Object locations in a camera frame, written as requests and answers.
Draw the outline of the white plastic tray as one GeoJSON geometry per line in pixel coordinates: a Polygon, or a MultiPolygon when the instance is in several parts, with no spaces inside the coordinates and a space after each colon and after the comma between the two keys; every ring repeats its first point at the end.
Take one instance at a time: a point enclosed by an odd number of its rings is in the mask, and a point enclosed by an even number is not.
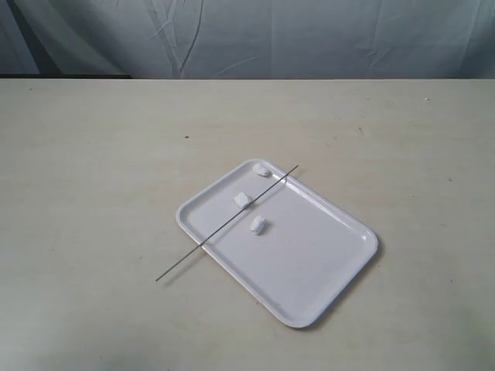
{"type": "MultiPolygon", "coordinates": [[[[184,202],[178,225],[200,243],[240,208],[234,197],[252,199],[286,171],[249,159],[184,202]],[[268,177],[252,170],[261,163],[268,177]]],[[[305,328],[338,298],[378,250],[376,234],[289,176],[202,246],[224,270],[280,322],[305,328]],[[260,235],[250,231],[266,219],[260,235]]]]}

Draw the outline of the thin metal skewer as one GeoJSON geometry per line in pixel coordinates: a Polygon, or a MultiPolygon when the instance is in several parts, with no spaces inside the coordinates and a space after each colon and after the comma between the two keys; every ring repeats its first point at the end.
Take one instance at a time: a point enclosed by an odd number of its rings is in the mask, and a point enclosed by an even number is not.
{"type": "Polygon", "coordinates": [[[218,234],[223,228],[225,228],[229,223],[233,222],[239,215],[241,215],[244,211],[254,205],[259,199],[261,199],[265,194],[271,191],[274,187],[276,187],[282,181],[287,180],[287,178],[299,167],[299,164],[293,166],[290,170],[288,170],[282,177],[280,177],[277,181],[272,183],[268,188],[266,188],[263,192],[257,195],[254,199],[252,199],[246,206],[243,206],[236,214],[234,214],[231,218],[226,220],[223,224],[217,227],[210,235],[208,235],[204,240],[198,243],[192,250],[187,252],[181,258],[179,258],[173,265],[168,267],[162,274],[160,274],[156,279],[155,283],[158,283],[162,280],[168,273],[173,271],[177,266],[179,266],[184,260],[186,260],[190,255],[195,253],[198,249],[200,249],[206,242],[208,242],[213,236],[218,234]]]}

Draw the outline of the white backdrop curtain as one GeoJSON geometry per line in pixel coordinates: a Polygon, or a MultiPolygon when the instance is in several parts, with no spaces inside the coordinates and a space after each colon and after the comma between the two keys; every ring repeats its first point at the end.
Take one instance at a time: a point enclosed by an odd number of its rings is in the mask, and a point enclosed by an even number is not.
{"type": "Polygon", "coordinates": [[[492,1],[3,1],[4,75],[491,78],[492,1]]]}

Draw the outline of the white foam piece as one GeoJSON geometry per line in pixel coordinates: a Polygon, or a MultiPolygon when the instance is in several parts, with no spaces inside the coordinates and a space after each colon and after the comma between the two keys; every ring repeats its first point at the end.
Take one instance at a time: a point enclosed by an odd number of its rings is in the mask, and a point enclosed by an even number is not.
{"type": "Polygon", "coordinates": [[[240,192],[234,197],[234,202],[240,209],[245,209],[252,203],[252,198],[246,193],[240,192]]]}
{"type": "Polygon", "coordinates": [[[260,235],[265,228],[266,219],[263,216],[256,216],[250,225],[250,231],[255,235],[260,235]]]}
{"type": "Polygon", "coordinates": [[[271,174],[270,170],[264,167],[261,163],[256,163],[252,170],[255,174],[263,177],[268,177],[271,174]]]}

